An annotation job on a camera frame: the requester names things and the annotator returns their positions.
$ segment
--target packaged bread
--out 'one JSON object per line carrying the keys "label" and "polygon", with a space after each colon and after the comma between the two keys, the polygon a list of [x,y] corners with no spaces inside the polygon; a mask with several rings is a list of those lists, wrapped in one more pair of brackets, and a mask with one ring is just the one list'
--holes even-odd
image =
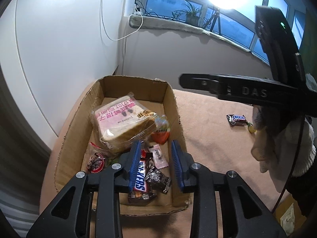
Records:
{"label": "packaged bread", "polygon": [[91,122],[99,141],[113,155],[129,149],[135,140],[145,140],[159,126],[160,117],[142,106],[130,93],[91,113]]}

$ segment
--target white wall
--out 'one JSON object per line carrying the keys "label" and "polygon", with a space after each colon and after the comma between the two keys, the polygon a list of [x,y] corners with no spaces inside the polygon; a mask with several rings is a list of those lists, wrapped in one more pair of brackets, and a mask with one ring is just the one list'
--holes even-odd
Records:
{"label": "white wall", "polygon": [[139,30],[126,43],[124,75],[160,78],[182,89],[182,73],[232,74],[272,79],[267,64],[251,53],[206,35]]}
{"label": "white wall", "polygon": [[[52,148],[85,87],[118,66],[118,43],[100,27],[100,0],[15,2],[1,28],[1,68],[9,89],[16,89],[13,97],[26,120]],[[123,2],[103,0],[104,23],[112,39],[118,38]]]}

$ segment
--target metal screw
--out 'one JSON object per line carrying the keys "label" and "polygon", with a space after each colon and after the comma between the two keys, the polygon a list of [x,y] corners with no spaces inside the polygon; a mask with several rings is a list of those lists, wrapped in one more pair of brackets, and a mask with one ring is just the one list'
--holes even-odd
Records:
{"label": "metal screw", "polygon": [[77,178],[83,178],[84,176],[85,176],[85,172],[80,171],[80,172],[76,173]]}
{"label": "metal screw", "polygon": [[238,175],[238,174],[237,174],[235,171],[229,171],[229,172],[228,172],[228,176],[231,177],[231,178],[236,178],[237,175]]}
{"label": "metal screw", "polygon": [[199,163],[193,163],[193,164],[191,165],[191,167],[197,170],[197,169],[201,168],[201,164],[199,164]]}
{"label": "metal screw", "polygon": [[119,169],[121,167],[121,165],[119,163],[115,163],[111,167],[112,167],[112,169],[117,170],[117,169]]}

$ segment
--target tripod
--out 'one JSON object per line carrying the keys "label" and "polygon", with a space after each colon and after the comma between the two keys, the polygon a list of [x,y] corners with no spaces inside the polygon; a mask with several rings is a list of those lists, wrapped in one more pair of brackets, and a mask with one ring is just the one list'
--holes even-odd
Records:
{"label": "tripod", "polygon": [[215,24],[216,24],[216,20],[218,20],[218,29],[219,29],[219,35],[221,36],[221,27],[220,27],[220,8],[216,9],[216,12],[210,17],[210,19],[203,25],[203,29],[205,29],[212,21],[211,27],[210,27],[210,31],[212,32]]}

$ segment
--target snickers wrapper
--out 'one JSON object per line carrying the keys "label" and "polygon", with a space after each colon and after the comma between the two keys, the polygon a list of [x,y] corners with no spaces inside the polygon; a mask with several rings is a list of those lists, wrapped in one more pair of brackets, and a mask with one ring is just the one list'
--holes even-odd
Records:
{"label": "snickers wrapper", "polygon": [[141,157],[139,161],[139,166],[137,168],[137,179],[135,181],[135,185],[133,190],[147,193],[150,191],[149,185],[145,181],[145,176],[148,171],[148,160],[143,159]]}
{"label": "snickers wrapper", "polygon": [[128,202],[134,206],[146,206],[155,198],[156,193],[152,191],[149,191],[148,193],[132,191],[128,194]]}
{"label": "snickers wrapper", "polygon": [[227,120],[231,126],[248,125],[248,121],[245,119],[244,115],[227,114]]}

